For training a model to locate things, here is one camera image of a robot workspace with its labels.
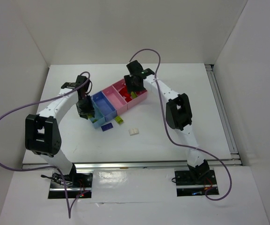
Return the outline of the green 2x4 lego brick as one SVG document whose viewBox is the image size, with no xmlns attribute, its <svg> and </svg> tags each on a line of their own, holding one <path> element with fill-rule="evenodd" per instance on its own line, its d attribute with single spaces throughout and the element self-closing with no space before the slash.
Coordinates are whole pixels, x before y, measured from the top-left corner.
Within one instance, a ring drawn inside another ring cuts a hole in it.
<svg viewBox="0 0 270 225">
<path fill-rule="evenodd" d="M 132 91 L 132 92 L 131 92 L 131 97 L 132 97 L 132 98 L 136 98 L 136 97 L 137 97 L 137 94 L 136 94 L 135 92 Z"/>
</svg>

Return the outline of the red curved lego brick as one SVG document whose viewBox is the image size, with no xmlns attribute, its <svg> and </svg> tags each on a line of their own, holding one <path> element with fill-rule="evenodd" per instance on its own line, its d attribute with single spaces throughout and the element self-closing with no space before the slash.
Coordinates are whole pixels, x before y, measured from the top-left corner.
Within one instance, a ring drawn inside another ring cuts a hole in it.
<svg viewBox="0 0 270 225">
<path fill-rule="evenodd" d="M 124 98 L 125 98 L 125 101 L 126 101 L 126 102 L 130 102 L 130 101 L 133 100 L 132 95 L 129 94 L 129 93 L 125 93 L 125 94 L 124 94 Z"/>
</svg>

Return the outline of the red 2x4 lego brick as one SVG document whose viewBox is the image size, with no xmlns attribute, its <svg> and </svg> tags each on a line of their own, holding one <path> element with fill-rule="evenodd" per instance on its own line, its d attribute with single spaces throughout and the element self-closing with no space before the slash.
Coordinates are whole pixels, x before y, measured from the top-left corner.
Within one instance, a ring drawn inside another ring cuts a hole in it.
<svg viewBox="0 0 270 225">
<path fill-rule="evenodd" d="M 123 88 L 119 91 L 119 93 L 120 93 L 122 96 L 124 96 L 125 94 L 128 94 L 127 87 L 126 87 L 126 86 L 123 87 Z"/>
</svg>

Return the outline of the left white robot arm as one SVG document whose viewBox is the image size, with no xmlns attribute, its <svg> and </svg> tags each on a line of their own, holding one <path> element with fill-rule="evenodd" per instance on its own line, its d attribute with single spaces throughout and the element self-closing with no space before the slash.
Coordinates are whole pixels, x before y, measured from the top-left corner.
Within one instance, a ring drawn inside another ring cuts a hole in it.
<svg viewBox="0 0 270 225">
<path fill-rule="evenodd" d="M 81 118 L 95 116 L 95 109 L 89 95 L 92 85 L 89 72 L 82 72 L 75 82 L 66 82 L 59 94 L 38 114 L 30 114 L 25 120 L 25 147 L 35 155 L 43 158 L 48 165 L 60 170 L 57 177 L 63 174 L 65 180 L 74 182 L 78 175 L 75 165 L 67 159 L 61 150 L 62 138 L 59 124 L 67 112 L 76 106 Z"/>
</svg>

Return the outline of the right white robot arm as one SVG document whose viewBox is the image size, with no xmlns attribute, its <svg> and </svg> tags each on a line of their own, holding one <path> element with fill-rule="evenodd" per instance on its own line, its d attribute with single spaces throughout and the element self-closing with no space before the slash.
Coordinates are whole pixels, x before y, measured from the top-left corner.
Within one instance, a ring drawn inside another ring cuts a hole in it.
<svg viewBox="0 0 270 225">
<path fill-rule="evenodd" d="M 197 139 L 192 127 L 192 111 L 187 94 L 180 94 L 158 79 L 151 69 L 144 69 L 137 61 L 126 65 L 129 74 L 124 76 L 128 92 L 148 90 L 161 97 L 164 125 L 174 130 L 187 151 L 187 165 L 193 180 L 205 176 L 210 168 L 204 154 L 198 150 Z"/>
</svg>

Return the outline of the light blue container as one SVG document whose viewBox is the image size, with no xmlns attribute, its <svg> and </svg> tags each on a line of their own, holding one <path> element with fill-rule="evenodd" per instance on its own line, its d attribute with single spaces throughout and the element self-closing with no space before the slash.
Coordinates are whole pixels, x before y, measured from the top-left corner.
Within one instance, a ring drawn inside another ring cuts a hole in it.
<svg viewBox="0 0 270 225">
<path fill-rule="evenodd" d="M 95 109 L 95 117 L 89 119 L 95 129 L 101 127 L 106 121 L 104 115 L 98 110 Z"/>
</svg>

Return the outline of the dark blue container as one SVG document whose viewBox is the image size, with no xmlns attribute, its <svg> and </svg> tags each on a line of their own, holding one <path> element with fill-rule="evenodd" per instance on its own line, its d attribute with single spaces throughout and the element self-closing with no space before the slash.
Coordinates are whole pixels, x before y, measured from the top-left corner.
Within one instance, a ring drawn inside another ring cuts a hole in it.
<svg viewBox="0 0 270 225">
<path fill-rule="evenodd" d="M 116 109 L 102 91 L 95 93 L 92 96 L 92 100 L 104 116 L 106 122 L 111 121 L 117 116 Z"/>
</svg>

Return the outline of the narrow pink container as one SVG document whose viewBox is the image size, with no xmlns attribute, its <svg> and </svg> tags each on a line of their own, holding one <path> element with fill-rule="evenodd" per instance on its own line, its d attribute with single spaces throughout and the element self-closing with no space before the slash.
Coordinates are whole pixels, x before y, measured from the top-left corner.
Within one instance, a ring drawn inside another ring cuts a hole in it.
<svg viewBox="0 0 270 225">
<path fill-rule="evenodd" d="M 110 103 L 114 106 L 118 116 L 127 111 L 127 102 L 114 88 L 114 86 L 109 86 L 102 90 L 102 92 L 110 101 Z"/>
</svg>

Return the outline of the purple 2x4 lego brick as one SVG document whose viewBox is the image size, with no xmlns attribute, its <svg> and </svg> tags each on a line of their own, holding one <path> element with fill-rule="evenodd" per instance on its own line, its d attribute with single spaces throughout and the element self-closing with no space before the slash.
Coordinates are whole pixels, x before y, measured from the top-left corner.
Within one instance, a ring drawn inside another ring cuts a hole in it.
<svg viewBox="0 0 270 225">
<path fill-rule="evenodd" d="M 101 126 L 101 129 L 102 129 L 103 132 L 105 132 L 107 130 L 110 130 L 112 128 L 113 128 L 112 123 L 107 123 L 107 124 Z"/>
</svg>

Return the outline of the green lego near blue box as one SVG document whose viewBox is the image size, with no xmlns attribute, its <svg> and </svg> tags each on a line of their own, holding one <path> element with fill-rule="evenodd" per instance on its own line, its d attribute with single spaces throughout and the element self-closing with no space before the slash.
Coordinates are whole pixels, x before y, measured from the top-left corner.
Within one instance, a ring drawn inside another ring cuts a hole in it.
<svg viewBox="0 0 270 225">
<path fill-rule="evenodd" d="M 121 125 L 123 124 L 124 120 L 120 117 L 120 116 L 116 116 L 114 118 L 114 120 L 116 121 L 117 124 Z"/>
</svg>

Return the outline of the white lego brick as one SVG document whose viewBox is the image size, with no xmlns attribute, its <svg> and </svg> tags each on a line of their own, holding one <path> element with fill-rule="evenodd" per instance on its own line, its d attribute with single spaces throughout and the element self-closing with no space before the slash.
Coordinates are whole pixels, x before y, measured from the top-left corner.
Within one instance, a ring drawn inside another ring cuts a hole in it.
<svg viewBox="0 0 270 225">
<path fill-rule="evenodd" d="M 138 128 L 131 128 L 131 129 L 129 129 L 129 135 L 130 136 L 138 135 L 138 134 L 139 134 Z"/>
</svg>

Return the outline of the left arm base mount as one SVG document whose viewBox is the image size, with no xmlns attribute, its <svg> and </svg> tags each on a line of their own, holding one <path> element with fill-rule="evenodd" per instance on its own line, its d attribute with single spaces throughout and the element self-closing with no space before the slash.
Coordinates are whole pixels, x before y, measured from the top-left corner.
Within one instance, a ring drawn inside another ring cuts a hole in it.
<svg viewBox="0 0 270 225">
<path fill-rule="evenodd" d="M 64 183 L 59 174 L 54 173 L 51 176 L 41 175 L 41 178 L 49 179 L 50 187 L 48 199 L 65 199 Z M 92 196 L 93 173 L 78 173 L 75 181 L 66 179 L 67 196 L 69 199 L 91 198 Z"/>
</svg>

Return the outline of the front aluminium rail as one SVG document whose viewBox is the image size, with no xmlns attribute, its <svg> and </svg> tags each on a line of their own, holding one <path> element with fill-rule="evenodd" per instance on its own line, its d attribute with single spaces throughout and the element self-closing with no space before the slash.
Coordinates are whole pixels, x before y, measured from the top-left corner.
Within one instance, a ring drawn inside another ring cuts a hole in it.
<svg viewBox="0 0 270 225">
<path fill-rule="evenodd" d="M 227 166 L 242 165 L 240 159 L 222 160 Z M 127 169 L 127 168 L 162 168 L 162 167 L 187 167 L 186 161 L 154 161 L 154 162 L 120 162 L 120 163 L 74 163 L 77 169 Z M 217 160 L 209 160 L 209 166 L 222 166 Z M 23 164 L 23 169 L 47 166 L 45 164 Z"/>
</svg>

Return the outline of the aluminium rail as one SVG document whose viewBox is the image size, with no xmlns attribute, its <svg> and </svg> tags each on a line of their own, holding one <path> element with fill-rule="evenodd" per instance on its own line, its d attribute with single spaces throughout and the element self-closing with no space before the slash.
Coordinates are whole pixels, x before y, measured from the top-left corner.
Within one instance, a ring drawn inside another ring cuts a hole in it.
<svg viewBox="0 0 270 225">
<path fill-rule="evenodd" d="M 219 87 L 218 87 L 218 83 L 215 77 L 215 74 L 213 72 L 213 65 L 208 64 L 208 65 L 204 65 L 205 66 L 205 70 L 207 72 L 208 78 L 209 78 L 209 82 L 212 88 L 212 92 L 215 98 L 215 102 L 217 105 L 217 109 L 219 112 L 219 116 L 222 122 L 222 127 L 224 130 L 224 133 L 226 135 L 226 141 L 229 147 L 229 151 L 230 151 L 230 155 L 231 155 L 231 160 L 232 161 L 241 161 L 241 157 L 238 153 L 237 150 L 237 146 L 234 140 L 234 136 L 230 127 L 230 123 L 226 114 L 226 110 L 223 104 L 223 100 L 221 97 L 221 93 L 219 91 Z"/>
<path fill-rule="evenodd" d="M 222 160 L 227 166 L 242 165 L 240 159 Z M 120 163 L 74 163 L 77 169 L 127 169 L 127 168 L 162 168 L 162 167 L 187 167 L 186 161 L 154 161 L 154 162 L 120 162 Z M 209 160 L 209 166 L 222 166 L 217 160 Z M 47 166 L 45 164 L 23 164 L 23 169 Z"/>
</svg>

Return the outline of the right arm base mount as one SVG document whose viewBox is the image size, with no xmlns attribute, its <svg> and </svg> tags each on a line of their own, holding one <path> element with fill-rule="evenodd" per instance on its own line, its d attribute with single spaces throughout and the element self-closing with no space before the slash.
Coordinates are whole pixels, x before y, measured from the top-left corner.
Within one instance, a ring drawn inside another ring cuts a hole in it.
<svg viewBox="0 0 270 225">
<path fill-rule="evenodd" d="M 205 176 L 199 180 L 194 180 L 190 176 L 190 172 L 175 171 L 175 176 L 171 179 L 176 185 L 177 196 L 202 196 L 219 195 L 219 189 L 214 170 L 210 170 Z"/>
</svg>

